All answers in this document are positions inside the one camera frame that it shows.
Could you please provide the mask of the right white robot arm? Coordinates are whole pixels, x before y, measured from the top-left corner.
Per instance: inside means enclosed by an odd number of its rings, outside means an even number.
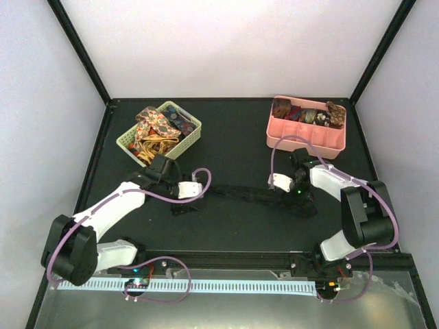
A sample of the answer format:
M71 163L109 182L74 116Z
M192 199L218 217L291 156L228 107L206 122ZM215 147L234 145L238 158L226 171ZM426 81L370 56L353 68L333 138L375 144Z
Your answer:
M291 190L299 195L309 187L319 188L340 202L342 229L319 244L320 254L311 266L319 276L328 276L337 267L337 260L350 259L367 249L388 249L399 239L397 223L386 185L368 182L314 160L307 149L290 154L294 168Z

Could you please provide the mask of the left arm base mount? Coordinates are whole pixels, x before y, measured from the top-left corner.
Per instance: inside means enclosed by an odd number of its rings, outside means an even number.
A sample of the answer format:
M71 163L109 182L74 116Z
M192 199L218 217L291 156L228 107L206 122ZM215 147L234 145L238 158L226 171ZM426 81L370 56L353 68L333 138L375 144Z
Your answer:
M162 263L167 262L167 258L164 256L151 257L150 254L140 254L135 256L134 260L129 265L118 265L106 270L108 274L132 274L135 276L148 276L150 273L155 272L155 268L161 269Z

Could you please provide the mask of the black necktie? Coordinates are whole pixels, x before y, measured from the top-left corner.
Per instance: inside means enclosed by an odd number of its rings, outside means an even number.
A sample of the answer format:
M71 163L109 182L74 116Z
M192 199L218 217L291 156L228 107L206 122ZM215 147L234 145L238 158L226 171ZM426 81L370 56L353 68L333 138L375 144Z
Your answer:
M208 192L222 197L256 204L281 206L290 211L302 209L300 204L294 199L288 198L285 193L279 193L270 189L220 184L209 187Z

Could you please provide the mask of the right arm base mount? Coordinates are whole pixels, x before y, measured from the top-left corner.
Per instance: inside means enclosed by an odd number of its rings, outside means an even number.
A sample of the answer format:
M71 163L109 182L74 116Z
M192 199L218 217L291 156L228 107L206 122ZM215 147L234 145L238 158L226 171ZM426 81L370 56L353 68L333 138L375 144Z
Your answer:
M319 253L294 252L289 255L289 262L290 269L295 276L324 280L353 277L353 272L347 267L346 260L327 261Z

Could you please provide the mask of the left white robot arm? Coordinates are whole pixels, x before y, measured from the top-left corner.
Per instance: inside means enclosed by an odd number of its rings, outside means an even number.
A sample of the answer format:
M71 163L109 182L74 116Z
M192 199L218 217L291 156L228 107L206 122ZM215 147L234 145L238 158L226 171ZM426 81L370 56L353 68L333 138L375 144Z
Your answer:
M71 217L60 215L52 222L41 264L50 283L63 280L75 286L86 283L95 273L125 267L141 273L147 256L128 240L101 243L102 237L148 197L184 205L200 199L208 184L197 181L197 171L184 181L175 160L156 156L122 182L109 196Z

